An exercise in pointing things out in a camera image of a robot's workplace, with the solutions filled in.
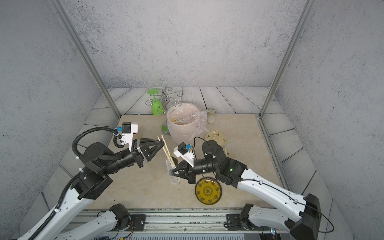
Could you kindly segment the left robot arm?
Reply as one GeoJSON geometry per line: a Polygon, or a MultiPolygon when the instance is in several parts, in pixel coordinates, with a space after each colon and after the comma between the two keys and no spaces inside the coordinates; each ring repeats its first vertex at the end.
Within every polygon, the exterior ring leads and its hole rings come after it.
{"type": "Polygon", "coordinates": [[[83,162],[85,168],[80,170],[64,187],[58,203],[31,230],[21,236],[22,240],[37,240],[45,237],[53,239],[71,220],[93,200],[96,200],[112,183],[111,174],[123,168],[137,164],[143,167],[144,161],[151,161],[164,146],[164,141],[157,139],[140,139],[132,150],[112,152],[102,143],[90,145],[82,154],[78,142],[86,135],[107,131],[114,134],[115,140],[123,137],[117,130],[96,127],[79,134],[73,144],[74,154],[83,162]]]}

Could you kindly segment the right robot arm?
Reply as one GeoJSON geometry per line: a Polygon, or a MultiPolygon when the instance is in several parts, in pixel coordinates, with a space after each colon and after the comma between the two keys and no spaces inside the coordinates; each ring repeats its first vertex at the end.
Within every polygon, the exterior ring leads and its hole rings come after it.
{"type": "Polygon", "coordinates": [[[245,164],[229,158],[222,146],[209,140],[202,144],[203,158],[197,159],[195,148],[181,143],[173,154],[183,160],[172,169],[172,176],[195,184],[198,175],[213,173],[215,179],[225,185],[251,193],[270,205],[273,209],[245,204],[238,219],[225,223],[228,230],[270,227],[289,232],[296,240],[316,240],[321,233],[322,220],[328,220],[321,212],[320,200],[286,190],[261,177],[245,164]]]}

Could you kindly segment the chopsticks pair one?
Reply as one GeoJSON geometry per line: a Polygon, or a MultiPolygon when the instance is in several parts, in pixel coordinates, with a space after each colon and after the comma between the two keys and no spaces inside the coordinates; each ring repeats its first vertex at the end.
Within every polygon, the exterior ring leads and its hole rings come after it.
{"type": "Polygon", "coordinates": [[[163,151],[165,152],[165,154],[166,154],[166,156],[167,156],[167,159],[168,159],[168,161],[169,161],[169,163],[170,163],[170,165],[171,165],[171,169],[175,169],[175,168],[176,168],[176,165],[175,165],[175,162],[174,162],[174,160],[173,160],[173,158],[172,158],[172,156],[171,156],[171,154],[170,154],[170,151],[169,151],[169,148],[168,148],[168,146],[167,146],[167,143],[166,143],[166,141],[165,141],[165,139],[164,139],[164,136],[162,136],[161,138],[160,138],[159,136],[157,136],[157,139],[158,139],[159,141],[162,141],[162,142],[164,143],[163,151]]]}

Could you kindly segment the clear plastic wrapper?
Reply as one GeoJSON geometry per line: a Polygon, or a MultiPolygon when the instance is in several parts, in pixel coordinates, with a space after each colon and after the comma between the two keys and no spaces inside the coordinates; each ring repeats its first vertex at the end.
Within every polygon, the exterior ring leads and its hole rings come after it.
{"type": "Polygon", "coordinates": [[[169,160],[166,161],[166,166],[167,166],[167,169],[168,169],[168,173],[169,173],[169,176],[170,176],[170,181],[173,185],[179,185],[180,184],[180,181],[181,179],[176,177],[174,175],[174,173],[172,172],[172,170],[174,170],[174,168],[176,167],[175,165],[173,165],[169,160]]]}

